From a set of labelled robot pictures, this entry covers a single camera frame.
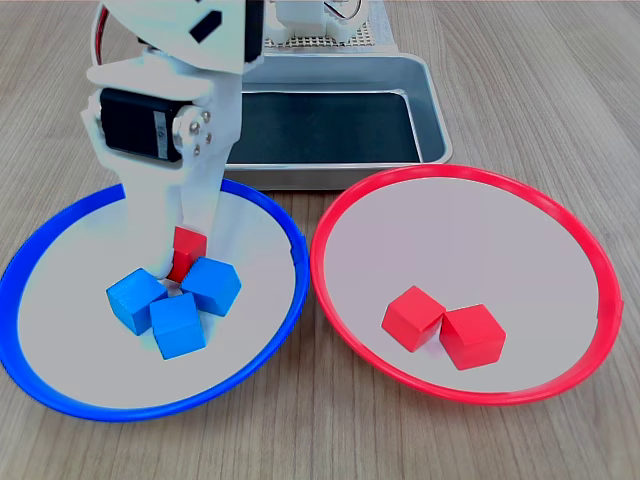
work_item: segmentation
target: perforated plate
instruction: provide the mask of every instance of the perforated plate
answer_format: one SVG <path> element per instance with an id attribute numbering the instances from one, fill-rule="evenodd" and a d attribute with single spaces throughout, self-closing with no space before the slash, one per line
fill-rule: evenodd
<path id="1" fill-rule="evenodd" d="M 295 37 L 283 44 L 273 43 L 267 39 L 265 45 L 270 48 L 301 48 L 301 47 L 372 47 L 376 44 L 373 31 L 367 21 L 347 43 L 336 42 L 330 37 Z"/>

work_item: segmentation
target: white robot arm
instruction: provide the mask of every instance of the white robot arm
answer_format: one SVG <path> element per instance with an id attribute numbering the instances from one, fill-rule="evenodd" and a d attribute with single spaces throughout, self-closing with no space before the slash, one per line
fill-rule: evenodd
<path id="1" fill-rule="evenodd" d="M 149 45 L 101 65 L 106 15 Z M 261 62 L 264 0 L 106 0 L 82 119 L 99 162 L 120 178 L 132 255 L 157 278 L 177 225 L 210 235 L 224 167 L 242 125 L 242 74 Z"/>

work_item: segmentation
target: plate rim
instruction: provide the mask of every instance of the plate rim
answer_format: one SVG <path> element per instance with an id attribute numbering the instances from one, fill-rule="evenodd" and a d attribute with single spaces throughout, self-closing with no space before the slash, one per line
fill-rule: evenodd
<path id="1" fill-rule="evenodd" d="M 254 203 L 278 222 L 291 244 L 296 275 L 294 295 L 286 317 L 269 343 L 247 365 L 196 395 L 164 405 L 134 409 L 100 407 L 75 400 L 49 386 L 29 366 L 17 328 L 27 281 L 40 258 L 64 231 L 89 213 L 125 198 L 122 184 L 116 184 L 74 202 L 40 226 L 18 249 L 0 279 L 0 362 L 16 385 L 37 402 L 60 413 L 85 420 L 120 423 L 152 420 L 190 410 L 233 389 L 260 369 L 282 346 L 302 313 L 310 286 L 309 251 L 304 235 L 275 200 L 226 178 L 222 181 L 221 191 Z"/>
<path id="2" fill-rule="evenodd" d="M 473 392 L 426 382 L 394 367 L 364 346 L 340 319 L 326 287 L 324 256 L 333 227 L 358 200 L 380 188 L 423 178 L 471 180 L 507 191 L 554 218 L 578 242 L 596 275 L 598 311 L 596 333 L 580 360 L 549 382 L 514 392 Z M 512 178 L 464 165 L 415 165 L 376 173 L 345 190 L 326 210 L 311 243 L 311 281 L 318 303 L 334 329 L 360 357 L 391 378 L 415 390 L 461 403 L 506 406 L 531 403 L 559 395 L 577 386 L 605 361 L 620 331 L 624 302 L 615 270 L 595 236 L 565 207 L 542 192 Z"/>

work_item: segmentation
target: wood grain surface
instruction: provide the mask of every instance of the wood grain surface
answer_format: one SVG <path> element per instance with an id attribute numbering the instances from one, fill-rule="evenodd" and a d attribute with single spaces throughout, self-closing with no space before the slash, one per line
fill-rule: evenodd
<path id="1" fill-rule="evenodd" d="M 66 417 L 0 371 L 0 479 L 640 478 L 640 4 L 398 2 L 424 58 L 452 162 L 550 194 L 609 253 L 626 309 L 613 353 L 548 401 L 479 408 L 416 393 L 332 331 L 313 295 L 282 349 L 185 414 Z M 0 268 L 63 207 L 117 182 L 80 121 L 93 3 L 0 2 Z M 115 22 L 108 61 L 137 55 Z M 275 194 L 312 238 L 333 194 Z"/>

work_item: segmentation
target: black servo motor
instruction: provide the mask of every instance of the black servo motor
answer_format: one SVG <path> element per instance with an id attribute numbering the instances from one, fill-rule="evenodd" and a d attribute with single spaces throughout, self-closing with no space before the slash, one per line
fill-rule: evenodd
<path id="1" fill-rule="evenodd" d="M 177 162 L 182 158 L 171 127 L 178 112 L 190 102 L 177 102 L 105 88 L 100 94 L 100 119 L 109 148 Z"/>

